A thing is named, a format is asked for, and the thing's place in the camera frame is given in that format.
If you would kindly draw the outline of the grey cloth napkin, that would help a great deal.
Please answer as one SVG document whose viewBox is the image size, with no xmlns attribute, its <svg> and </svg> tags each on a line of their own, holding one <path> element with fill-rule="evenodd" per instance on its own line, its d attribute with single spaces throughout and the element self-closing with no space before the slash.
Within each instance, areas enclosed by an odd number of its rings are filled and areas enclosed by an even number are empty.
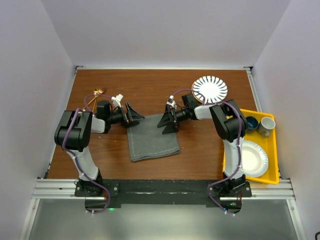
<svg viewBox="0 0 320 240">
<path fill-rule="evenodd" d="M 180 153 L 178 138 L 175 133 L 162 134 L 158 128 L 161 114 L 146 116 L 138 125 L 127 129 L 129 155 L 132 162 L 157 159 Z"/>
</svg>

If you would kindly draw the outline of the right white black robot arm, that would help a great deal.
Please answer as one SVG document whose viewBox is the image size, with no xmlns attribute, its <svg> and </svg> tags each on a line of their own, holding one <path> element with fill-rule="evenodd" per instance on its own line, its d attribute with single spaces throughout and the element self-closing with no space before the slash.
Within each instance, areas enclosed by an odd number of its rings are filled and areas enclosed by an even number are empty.
<svg viewBox="0 0 320 240">
<path fill-rule="evenodd" d="M 157 127 L 164 127 L 162 134 L 166 135 L 178 132 L 182 121 L 212 119 L 218 136 L 223 140 L 225 159 L 223 179 L 215 184 L 221 187 L 222 193 L 235 196 L 246 183 L 242 160 L 248 127 L 246 118 L 233 99 L 200 105 L 192 93 L 181 98 L 184 106 L 177 110 L 174 96 L 169 97 Z"/>
</svg>

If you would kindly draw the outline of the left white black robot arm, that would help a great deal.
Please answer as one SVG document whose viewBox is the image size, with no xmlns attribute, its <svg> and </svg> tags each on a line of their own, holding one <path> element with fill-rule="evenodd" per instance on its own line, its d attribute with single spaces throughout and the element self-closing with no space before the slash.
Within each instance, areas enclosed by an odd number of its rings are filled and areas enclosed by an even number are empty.
<svg viewBox="0 0 320 240">
<path fill-rule="evenodd" d="M 122 106 L 116 100 L 113 103 L 99 101 L 96 113 L 79 109 L 63 112 L 54 134 L 54 142 L 72 158 L 78 171 L 77 186 L 81 191 L 91 196 L 107 193 L 101 172 L 90 153 L 91 134 L 107 134 L 114 124 L 121 124 L 124 128 L 133 127 L 144 119 L 128 102 Z"/>
</svg>

